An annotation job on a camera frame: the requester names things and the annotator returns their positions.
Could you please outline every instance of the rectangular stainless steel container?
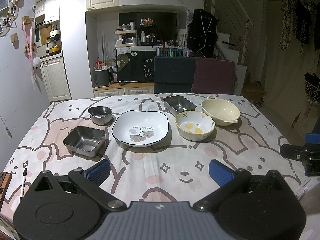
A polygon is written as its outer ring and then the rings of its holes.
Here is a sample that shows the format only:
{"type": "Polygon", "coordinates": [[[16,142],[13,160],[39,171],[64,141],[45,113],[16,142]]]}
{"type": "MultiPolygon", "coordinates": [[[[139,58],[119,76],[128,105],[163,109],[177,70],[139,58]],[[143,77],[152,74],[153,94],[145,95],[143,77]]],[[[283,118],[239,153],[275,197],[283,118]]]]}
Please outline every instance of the rectangular stainless steel container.
{"type": "Polygon", "coordinates": [[[63,140],[68,150],[94,158],[106,141],[106,132],[86,126],[77,126],[63,140]]]}
{"type": "Polygon", "coordinates": [[[197,107],[188,99],[179,95],[166,97],[163,99],[163,102],[165,109],[167,109],[174,116],[177,116],[179,113],[182,113],[183,111],[194,111],[197,107]]]}

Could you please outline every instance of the bowl handle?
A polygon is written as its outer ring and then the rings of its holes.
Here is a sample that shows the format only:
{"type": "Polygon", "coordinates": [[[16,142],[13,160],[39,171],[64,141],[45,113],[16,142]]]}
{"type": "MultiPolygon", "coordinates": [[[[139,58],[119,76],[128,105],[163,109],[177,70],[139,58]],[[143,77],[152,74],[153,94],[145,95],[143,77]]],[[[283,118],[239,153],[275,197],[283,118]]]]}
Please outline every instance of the bowl handle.
{"type": "Polygon", "coordinates": [[[234,121],[223,121],[223,122],[226,122],[226,123],[238,123],[238,119],[237,120],[234,120],[234,121]]]}
{"type": "Polygon", "coordinates": [[[215,97],[215,95],[208,95],[208,97],[207,97],[207,99],[217,99],[216,97],[215,97]]]}

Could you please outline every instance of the staircase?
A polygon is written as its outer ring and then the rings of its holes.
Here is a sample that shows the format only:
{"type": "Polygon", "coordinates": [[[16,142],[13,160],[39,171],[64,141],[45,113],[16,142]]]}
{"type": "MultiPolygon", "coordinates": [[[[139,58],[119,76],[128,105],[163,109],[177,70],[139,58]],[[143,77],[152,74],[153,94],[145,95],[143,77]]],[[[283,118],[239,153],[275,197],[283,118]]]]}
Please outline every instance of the staircase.
{"type": "Polygon", "coordinates": [[[220,53],[222,54],[223,58],[226,60],[233,61],[235,63],[237,82],[235,85],[234,95],[239,96],[241,94],[241,90],[244,84],[244,78],[245,78],[247,66],[238,64],[239,54],[240,54],[239,50],[230,49],[229,48],[230,46],[228,46],[225,43],[222,43],[223,41],[229,43],[230,35],[226,33],[220,33],[220,32],[217,32],[217,34],[219,35],[219,38],[216,45],[220,53]]]}
{"type": "Polygon", "coordinates": [[[217,48],[226,60],[236,66],[235,95],[240,95],[248,63],[249,35],[253,22],[240,0],[211,0],[211,12],[219,19],[217,48]]]}

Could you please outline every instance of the tablecloth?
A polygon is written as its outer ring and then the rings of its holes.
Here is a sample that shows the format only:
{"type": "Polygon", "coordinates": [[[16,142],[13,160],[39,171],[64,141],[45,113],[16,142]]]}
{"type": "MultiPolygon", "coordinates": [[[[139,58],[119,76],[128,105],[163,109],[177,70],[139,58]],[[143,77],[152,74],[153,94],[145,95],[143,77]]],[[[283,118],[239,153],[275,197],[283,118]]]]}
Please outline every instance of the tablecloth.
{"type": "MultiPolygon", "coordinates": [[[[191,142],[179,135],[174,116],[164,108],[163,97],[169,95],[173,94],[110,96],[51,104],[26,134],[4,169],[12,174],[12,180],[0,212],[1,221],[16,236],[12,217],[19,204],[22,172],[26,167],[25,192],[42,170],[66,175],[74,168],[85,170],[101,158],[107,158],[111,163],[111,174],[100,187],[127,206],[131,201],[189,201],[192,205],[219,188],[209,176],[208,165],[212,159],[234,170],[245,168],[257,175],[265,175],[270,169],[278,170],[293,191],[306,180],[301,162],[284,159],[279,154],[280,146],[288,141],[245,98],[217,95],[239,108],[238,124],[216,127],[206,140],[191,142]],[[91,106],[110,107],[113,123],[106,127],[95,125],[87,111],[91,106]],[[166,138],[145,148],[129,147],[116,141],[111,135],[114,121],[128,110],[165,113],[170,124],[166,138]],[[63,139],[79,125],[105,129],[108,147],[104,153],[89,159],[67,150],[63,139]]],[[[196,104],[197,111],[202,111],[201,102],[208,96],[181,95],[196,104]]]]}

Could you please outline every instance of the cutting board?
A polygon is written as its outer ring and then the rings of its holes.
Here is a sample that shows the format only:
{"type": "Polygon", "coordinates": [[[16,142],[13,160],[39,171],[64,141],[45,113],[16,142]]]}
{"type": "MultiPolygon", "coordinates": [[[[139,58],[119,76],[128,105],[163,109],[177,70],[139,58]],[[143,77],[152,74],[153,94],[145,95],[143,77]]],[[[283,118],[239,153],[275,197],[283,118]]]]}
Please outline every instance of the cutting board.
{"type": "Polygon", "coordinates": [[[41,45],[47,44],[47,38],[50,36],[50,31],[52,30],[51,26],[48,28],[40,28],[40,39],[41,39],[41,45]]]}

